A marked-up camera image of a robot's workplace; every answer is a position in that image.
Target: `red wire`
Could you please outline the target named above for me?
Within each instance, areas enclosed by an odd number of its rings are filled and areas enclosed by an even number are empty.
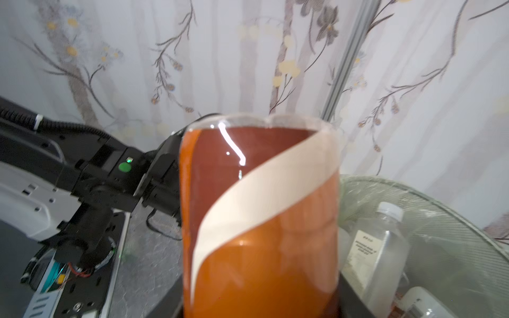
[[[67,279],[66,279],[66,280],[64,280],[64,281],[60,284],[60,286],[57,288],[57,290],[59,290],[60,288],[62,288],[62,286],[63,286],[63,285],[65,285],[65,283],[66,283],[66,282],[71,281],[71,280],[73,280],[73,279],[76,279],[76,277],[67,277]]]
[[[78,276],[78,277],[87,278],[87,277],[90,277],[90,275],[91,275],[91,274],[85,274],[84,272],[81,272],[81,273],[76,272],[76,270],[74,269],[74,267],[72,267],[71,262],[67,263],[67,265],[70,267],[71,272],[72,272],[74,275]]]

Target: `floral curtain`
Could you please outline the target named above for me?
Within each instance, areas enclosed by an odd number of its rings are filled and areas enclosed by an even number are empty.
[[[142,150],[210,112],[317,117],[359,3],[2,1],[0,95]],[[382,0],[332,120],[343,173],[405,182],[501,242],[507,4]]]

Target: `screw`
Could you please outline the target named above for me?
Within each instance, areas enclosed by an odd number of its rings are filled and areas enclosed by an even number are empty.
[[[83,304],[82,303],[76,303],[73,307],[72,307],[72,310],[78,312],[81,308],[83,307]]]

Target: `yellow component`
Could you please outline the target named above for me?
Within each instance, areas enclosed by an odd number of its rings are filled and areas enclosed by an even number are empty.
[[[60,274],[60,276],[56,279],[56,283],[58,285],[62,285],[62,283],[64,282],[65,280],[65,274]]]
[[[291,73],[292,70],[296,67],[297,66],[295,65],[295,60],[283,61],[278,65],[280,72],[283,74]]]
[[[274,78],[272,79],[272,85],[274,85],[274,87],[279,87],[281,86],[281,83],[283,83],[283,77],[274,76]]]
[[[294,45],[293,38],[290,35],[285,36],[283,42],[287,48],[291,48]]]
[[[297,77],[299,76],[300,74],[300,69],[298,67],[294,67],[291,71],[290,71],[290,74],[292,74],[292,77]]]
[[[257,25],[250,26],[248,31],[251,39],[256,40],[258,38],[259,30]]]

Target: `cream diagonal stripe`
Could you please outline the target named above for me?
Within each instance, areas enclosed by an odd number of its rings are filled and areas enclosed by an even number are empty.
[[[223,193],[198,229],[191,265],[191,303],[198,272],[209,255],[313,193],[338,168],[334,133],[319,131],[256,167]]]

